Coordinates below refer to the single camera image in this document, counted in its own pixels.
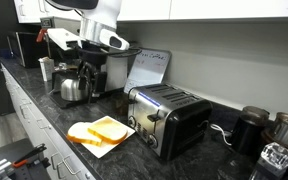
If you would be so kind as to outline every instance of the white plate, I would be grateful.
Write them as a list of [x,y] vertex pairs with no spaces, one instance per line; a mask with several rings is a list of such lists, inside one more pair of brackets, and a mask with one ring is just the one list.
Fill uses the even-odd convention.
[[[105,119],[105,118],[110,118],[111,120],[121,124],[122,126],[124,126],[126,129],[127,129],[127,136],[125,139],[127,139],[128,137],[130,137],[134,132],[135,130],[116,121],[115,119],[111,118],[110,116],[105,116],[99,120],[96,120],[96,121],[100,121],[102,119]],[[97,158],[101,158],[102,156],[104,156],[106,153],[108,153],[110,150],[112,150],[115,146],[119,145],[119,144],[108,144],[106,142],[102,142],[101,146],[95,146],[95,145],[92,145],[92,144],[85,144],[85,143],[82,143],[84,147],[86,147],[86,149],[88,149],[92,154],[94,154]]]

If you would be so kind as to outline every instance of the countertop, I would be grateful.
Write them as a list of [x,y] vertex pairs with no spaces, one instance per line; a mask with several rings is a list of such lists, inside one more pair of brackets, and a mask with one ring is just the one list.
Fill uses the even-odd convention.
[[[83,145],[66,140],[65,135],[76,122],[93,122],[106,115],[126,124],[127,116],[117,116],[112,111],[109,97],[95,104],[60,109],[49,98],[51,81],[43,81],[40,68],[26,69],[14,59],[0,58],[0,62],[97,179],[218,179],[218,169],[227,169],[225,164],[237,156],[224,145],[217,132],[208,129],[202,142],[171,161],[161,160],[136,133],[98,159]],[[210,121],[231,130],[239,113],[238,110],[213,103]],[[238,174],[240,179],[247,179],[253,164],[244,160],[243,164],[248,165],[245,172],[231,173]]]

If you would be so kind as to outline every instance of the toaster lever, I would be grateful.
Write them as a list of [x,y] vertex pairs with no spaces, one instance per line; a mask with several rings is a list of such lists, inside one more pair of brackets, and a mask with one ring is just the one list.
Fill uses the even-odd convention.
[[158,117],[157,114],[151,114],[151,115],[148,115],[148,116],[147,116],[147,119],[150,120],[150,121],[152,121],[152,122],[156,122],[156,121],[160,120],[161,118]]

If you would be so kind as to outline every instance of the toast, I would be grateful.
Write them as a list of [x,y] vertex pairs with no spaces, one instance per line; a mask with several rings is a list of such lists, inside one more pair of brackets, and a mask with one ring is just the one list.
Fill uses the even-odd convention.
[[127,136],[127,129],[108,116],[91,123],[87,130],[109,144],[121,143]]
[[78,122],[75,123],[69,130],[66,135],[66,138],[72,142],[76,143],[86,143],[86,144],[92,144],[95,146],[101,146],[102,139],[98,138],[97,136],[94,136],[90,134],[87,130],[87,128],[92,123],[89,122]]

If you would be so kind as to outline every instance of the toaster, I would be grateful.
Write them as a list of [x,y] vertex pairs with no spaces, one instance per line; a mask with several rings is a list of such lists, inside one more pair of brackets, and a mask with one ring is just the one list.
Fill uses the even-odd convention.
[[171,160],[203,139],[211,102],[169,84],[135,87],[128,98],[128,125],[160,158]]

